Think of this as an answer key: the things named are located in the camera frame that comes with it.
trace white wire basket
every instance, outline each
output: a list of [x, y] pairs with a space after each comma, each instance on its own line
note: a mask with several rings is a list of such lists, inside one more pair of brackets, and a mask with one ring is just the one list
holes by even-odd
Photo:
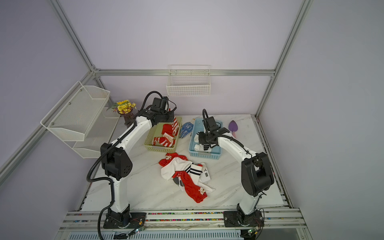
[[167, 83], [168, 96], [209, 96], [211, 94], [211, 79], [208, 65], [177, 65], [190, 70], [169, 70]]
[[40, 122], [62, 141], [84, 141], [109, 99], [110, 92], [105, 89], [80, 82], [75, 86], [76, 93], [53, 120]]
[[107, 109], [103, 108], [85, 140], [78, 141], [71, 147], [82, 158], [100, 157], [100, 146], [109, 142], [120, 115]]

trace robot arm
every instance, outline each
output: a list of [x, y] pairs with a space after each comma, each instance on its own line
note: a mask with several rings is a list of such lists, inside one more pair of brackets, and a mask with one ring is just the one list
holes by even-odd
[[259, 198], [275, 182], [269, 158], [263, 152], [256, 153], [245, 147], [228, 129], [219, 127], [214, 117], [208, 117], [205, 109], [203, 118], [205, 132], [199, 132], [199, 143], [220, 146], [241, 163], [241, 182], [246, 193], [237, 206], [236, 220], [239, 225], [249, 225], [256, 214], [254, 209]]
[[131, 120], [133, 124], [130, 125], [119, 138], [110, 144], [104, 143], [100, 148], [100, 152], [102, 153], [100, 156], [101, 166], [105, 174], [109, 177], [109, 179], [107, 178], [105, 180], [109, 180], [111, 184], [113, 182], [111, 186], [112, 201], [108, 207], [107, 214], [107, 217], [116, 223], [112, 227], [117, 226], [124, 228], [127, 227], [131, 221], [127, 181], [124, 180], [132, 170], [132, 162], [128, 154], [139, 138], [151, 129], [152, 126], [159, 122], [173, 121], [176, 107], [172, 111], [168, 109], [167, 97], [162, 97], [161, 99], [154, 98], [150, 108], [144, 109], [142, 107], [137, 114], [137, 118]]

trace purple toy trowel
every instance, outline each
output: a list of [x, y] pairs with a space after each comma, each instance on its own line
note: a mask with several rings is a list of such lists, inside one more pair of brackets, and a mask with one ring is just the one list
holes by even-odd
[[236, 138], [235, 132], [238, 130], [238, 126], [234, 120], [229, 123], [228, 129], [232, 132], [233, 137]]

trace aluminum frame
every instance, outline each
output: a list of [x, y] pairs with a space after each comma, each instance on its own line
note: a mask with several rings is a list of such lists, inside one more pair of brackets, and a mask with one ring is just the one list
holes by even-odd
[[312, 4], [312, 1], [313, 0], [303, 0], [301, 6], [300, 6], [300, 10], [296, 16], [296, 19], [295, 19], [295, 22], [292, 26], [292, 29], [290, 31], [290, 34], [287, 38], [287, 41], [285, 42], [285, 45], [284, 45], [284, 48], [283, 48], [283, 51], [281, 52], [280, 54], [280, 57], [279, 57], [279, 60], [277, 61], [277, 64], [276, 64], [276, 67], [275, 67], [275, 74], [274, 76], [271, 77], [269, 83], [268, 83], [268, 86], [265, 90], [265, 93], [264, 93], [264, 96], [262, 98], [262, 101], [260, 102], [260, 105], [257, 109], [257, 112], [256, 112], [256, 118], [258, 118], [265, 106], [265, 103], [269, 97], [269, 95], [271, 94], [272, 92], [272, 88], [273, 86], [275, 85], [276, 83], [276, 80], [277, 80], [277, 77], [279, 76], [279, 73], [281, 71], [281, 68], [283, 67], [284, 65], [284, 62], [289, 54], [289, 51], [293, 45], [293, 42], [295, 41], [296, 39], [296, 36], [300, 30], [300, 27], [303, 23], [303, 20], [305, 19], [305, 16], [307, 15], [308, 11], [309, 11], [309, 8]]
[[[169, 69], [99, 69], [95, 70], [97, 76], [168, 76], [173, 70]], [[194, 73], [204, 73], [204, 70], [192, 70]], [[227, 69], [209, 70], [211, 76], [274, 76], [273, 69]]]
[[[236, 211], [230, 209], [214, 210], [159, 210], [159, 211], [140, 211], [148, 213], [146, 219], [153, 221], [146, 222], [146, 231], [157, 230], [218, 230], [218, 229], [249, 229], [249, 227], [224, 227], [224, 220], [203, 220], [203, 221], [172, 221], [172, 219], [191, 219], [191, 218], [224, 218], [219, 214], [196, 214], [198, 212], [223, 212]], [[308, 228], [300, 209], [289, 207], [264, 208], [265, 228]], [[168, 213], [151, 215], [150, 213]], [[59, 232], [83, 232], [94, 230], [97, 227], [99, 211], [89, 212], [68, 212]], [[106, 213], [102, 215], [101, 224], [106, 219]], [[101, 229], [101, 231], [121, 231], [121, 229]]]
[[91, 59], [89, 58], [87, 52], [85, 51], [84, 46], [81, 44], [81, 41], [80, 41], [79, 37], [77, 36], [76, 31], [75, 31], [74, 27], [72, 26], [67, 14], [65, 13], [64, 8], [61, 5], [60, 1], [59, 0], [49, 0], [49, 2], [52, 5], [52, 8], [55, 11], [57, 17], [59, 18], [60, 23], [64, 27], [64, 30], [66, 31], [66, 33], [68, 34], [68, 36], [70, 37], [72, 42], [74, 43], [77, 51], [80, 53], [83, 61], [87, 65], [89, 71], [90, 72], [94, 71], [96, 68], [92, 64]]
[[279, 168], [277, 167], [275, 158], [273, 157], [272, 151], [271, 151], [269, 144], [268, 144], [268, 141], [265, 137], [265, 133], [263, 131], [261, 123], [260, 123], [258, 118], [253, 117], [252, 119], [253, 119], [253, 123], [255, 124], [259, 138], [263, 144], [264, 151], [267, 153], [267, 155], [269, 157], [269, 160], [270, 160], [270, 163], [272, 166], [272, 170], [275, 173], [275, 179], [276, 179], [277, 185], [278, 185], [280, 191], [284, 193], [284, 196], [286, 197], [285, 200], [287, 201], [288, 206], [293, 207], [291, 199], [288, 195], [288, 192], [286, 191], [285, 184], [284, 184], [283, 180], [281, 179], [281, 174], [280, 174]]

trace lavender wall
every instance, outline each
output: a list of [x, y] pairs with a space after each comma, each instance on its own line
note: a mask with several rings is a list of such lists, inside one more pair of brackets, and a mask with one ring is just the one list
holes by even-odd
[[[0, 22], [2, 165], [88, 70], [48, 1], [2, 1]], [[1, 238], [53, 239], [92, 163], [46, 133], [0, 188]]]
[[314, 1], [260, 116], [314, 240], [384, 239], [383, 12]]
[[302, 0], [61, 0], [98, 68], [274, 69]]

